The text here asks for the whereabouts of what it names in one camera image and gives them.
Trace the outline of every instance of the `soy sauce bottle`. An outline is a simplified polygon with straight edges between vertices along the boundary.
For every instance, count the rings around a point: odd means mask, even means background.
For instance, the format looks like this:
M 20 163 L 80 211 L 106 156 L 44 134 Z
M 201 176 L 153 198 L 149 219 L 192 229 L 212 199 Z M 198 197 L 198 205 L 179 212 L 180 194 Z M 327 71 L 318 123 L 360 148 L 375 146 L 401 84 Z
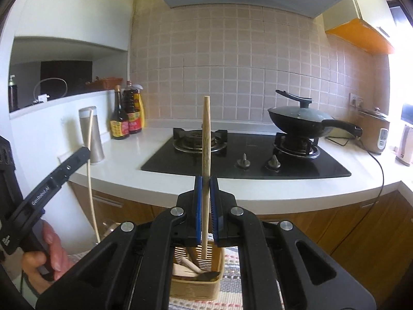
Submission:
M 129 133 L 136 134 L 142 130 L 142 123 L 140 120 L 140 110 L 135 107 L 134 93 L 137 90 L 131 88 L 123 91 L 123 106 L 129 118 Z
M 122 106 L 119 85 L 115 86 L 115 110 L 110 119 L 110 128 L 115 140 L 123 140 L 129 136 L 129 118 Z

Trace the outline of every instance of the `wok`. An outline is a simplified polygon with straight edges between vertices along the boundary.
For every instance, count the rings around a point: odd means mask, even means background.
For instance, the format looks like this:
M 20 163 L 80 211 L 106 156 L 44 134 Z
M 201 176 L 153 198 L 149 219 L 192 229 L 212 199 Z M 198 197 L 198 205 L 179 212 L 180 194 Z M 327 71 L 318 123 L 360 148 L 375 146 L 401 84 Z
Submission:
M 309 104 L 313 102 L 311 98 L 298 97 L 286 91 L 276 90 L 276 92 L 300 103 L 300 107 L 283 106 L 268 109 L 271 120 L 283 132 L 314 139 L 326 136 L 333 128 L 340 128 L 355 137 L 361 137 L 363 131 L 360 127 L 350 122 L 335 120 L 327 113 L 309 108 Z

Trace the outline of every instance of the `hand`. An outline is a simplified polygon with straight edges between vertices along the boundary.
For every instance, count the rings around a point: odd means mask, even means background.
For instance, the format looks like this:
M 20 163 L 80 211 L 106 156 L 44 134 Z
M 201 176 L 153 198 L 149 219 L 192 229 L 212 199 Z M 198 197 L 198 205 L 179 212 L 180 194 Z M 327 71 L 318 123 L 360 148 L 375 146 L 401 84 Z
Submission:
M 53 278 L 57 281 L 73 267 L 74 263 L 70 261 L 66 250 L 62 248 L 59 236 L 46 221 L 43 221 L 43 239 L 49 245 L 50 261 L 54 269 Z M 30 284 L 40 294 L 52 285 L 52 282 L 42 278 L 37 270 L 38 267 L 43 266 L 45 263 L 46 255 L 43 252 L 24 253 L 21 262 L 21 267 L 27 274 Z

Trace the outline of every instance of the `woven basket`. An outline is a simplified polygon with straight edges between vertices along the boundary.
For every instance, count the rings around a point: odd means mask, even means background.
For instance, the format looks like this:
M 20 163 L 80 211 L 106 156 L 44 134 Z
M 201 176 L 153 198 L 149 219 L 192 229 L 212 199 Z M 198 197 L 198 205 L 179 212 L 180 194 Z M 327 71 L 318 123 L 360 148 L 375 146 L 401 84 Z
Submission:
M 206 272 L 219 272 L 215 281 L 188 281 L 178 276 L 172 276 L 170 296 L 185 300 L 215 300 L 219 295 L 220 281 L 224 275 L 225 250 L 208 241 L 208 252 L 205 260 L 201 259 L 201 246 L 195 249 L 200 268 Z M 184 247 L 175 248 L 174 262 L 180 264 L 181 257 L 189 257 Z
M 94 82 L 86 83 L 86 87 L 93 88 L 94 90 L 114 90 L 116 85 L 122 85 L 123 78 L 100 78 Z

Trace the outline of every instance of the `white cable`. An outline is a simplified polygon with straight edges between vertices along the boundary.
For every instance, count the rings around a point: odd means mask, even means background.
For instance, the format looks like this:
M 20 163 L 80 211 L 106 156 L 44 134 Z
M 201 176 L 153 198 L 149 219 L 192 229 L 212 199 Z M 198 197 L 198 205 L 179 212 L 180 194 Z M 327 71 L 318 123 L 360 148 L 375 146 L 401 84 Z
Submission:
M 61 81 L 63 81 L 64 83 L 65 83 L 65 85 L 66 85 L 66 91 L 63 93 L 63 95 L 61 96 L 61 98 L 63 98 L 66 94 L 67 94 L 67 91 L 68 91 L 68 89 L 67 89 L 67 82 L 66 82 L 66 80 L 64 80 L 64 79 L 62 79 L 62 78 L 46 78 L 46 79 L 42 79 L 41 81 L 39 81 L 35 86 L 34 86 L 34 89 L 33 89 L 33 98 L 34 98 L 34 100 L 37 100 L 36 99 L 36 89 L 39 87 L 39 85 L 42 83 L 42 82 L 44 82 L 44 81 L 46 81 L 46 80 L 52 80 L 52 79 L 57 79 L 57 80 L 61 80 Z
M 88 145 L 87 145 L 89 150 L 90 150 L 90 145 L 91 145 L 91 142 L 92 142 L 92 124 L 93 124 L 93 110 L 90 110 L 89 129 L 88 129 Z M 100 235 L 99 235 L 99 231 L 98 231 L 98 224 L 96 222 L 96 214 L 94 213 L 94 206 L 93 206 L 92 179 L 90 177 L 90 158 L 88 159 L 86 173 L 87 173 L 87 177 L 88 177 L 88 192 L 89 192 L 90 210 L 92 211 L 93 228 L 94 228 L 94 233 L 96 234 L 96 239 L 98 240 L 98 243 L 99 243 L 100 242 Z

